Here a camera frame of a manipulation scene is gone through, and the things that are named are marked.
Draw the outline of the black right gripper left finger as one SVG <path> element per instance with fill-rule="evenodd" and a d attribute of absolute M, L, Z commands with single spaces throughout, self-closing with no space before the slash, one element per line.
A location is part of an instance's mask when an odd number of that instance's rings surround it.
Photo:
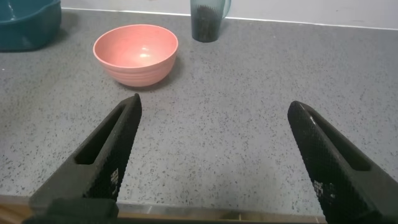
<path fill-rule="evenodd" d="M 122 100 L 31 196 L 30 206 L 58 198 L 118 197 L 142 116 L 138 94 Z"/>

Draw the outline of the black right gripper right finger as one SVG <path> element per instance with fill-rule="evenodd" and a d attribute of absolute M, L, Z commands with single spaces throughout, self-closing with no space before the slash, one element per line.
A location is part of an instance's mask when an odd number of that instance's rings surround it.
<path fill-rule="evenodd" d="M 290 128 L 328 223 L 397 223 L 397 182 L 317 111 L 299 101 Z"/>

